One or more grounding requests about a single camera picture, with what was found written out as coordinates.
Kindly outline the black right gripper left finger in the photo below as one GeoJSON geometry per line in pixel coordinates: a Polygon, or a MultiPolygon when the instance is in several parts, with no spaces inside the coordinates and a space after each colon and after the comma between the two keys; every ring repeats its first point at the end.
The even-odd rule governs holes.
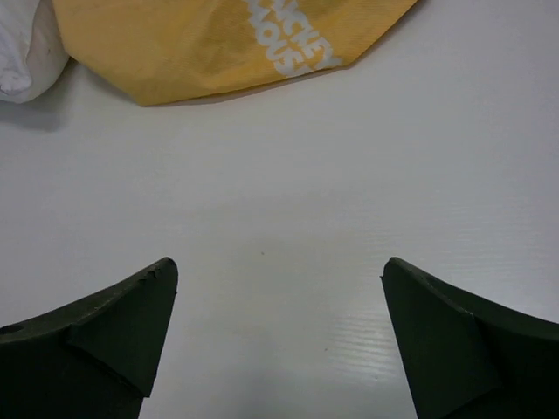
{"type": "Polygon", "coordinates": [[[136,418],[150,397],[178,284],[172,258],[1,329],[3,418],[136,418]]]}

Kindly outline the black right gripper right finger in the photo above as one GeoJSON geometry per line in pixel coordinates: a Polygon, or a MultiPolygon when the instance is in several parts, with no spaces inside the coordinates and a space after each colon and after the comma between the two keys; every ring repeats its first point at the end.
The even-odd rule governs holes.
{"type": "Polygon", "coordinates": [[[558,325],[402,260],[381,276],[419,418],[556,418],[558,325]]]}

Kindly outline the yellow blue printed pillowcase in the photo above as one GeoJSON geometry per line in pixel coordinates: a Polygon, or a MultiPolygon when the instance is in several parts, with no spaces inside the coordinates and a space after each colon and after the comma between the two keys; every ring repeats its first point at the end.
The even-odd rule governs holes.
{"type": "Polygon", "coordinates": [[[352,65],[411,8],[385,1],[57,1],[69,55],[137,104],[352,65]]]}

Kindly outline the white pillow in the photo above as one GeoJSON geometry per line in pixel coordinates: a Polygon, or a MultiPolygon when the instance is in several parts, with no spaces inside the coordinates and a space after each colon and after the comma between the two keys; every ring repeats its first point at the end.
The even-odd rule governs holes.
{"type": "Polygon", "coordinates": [[[2,101],[36,99],[58,80],[68,60],[53,2],[1,2],[2,101]]]}

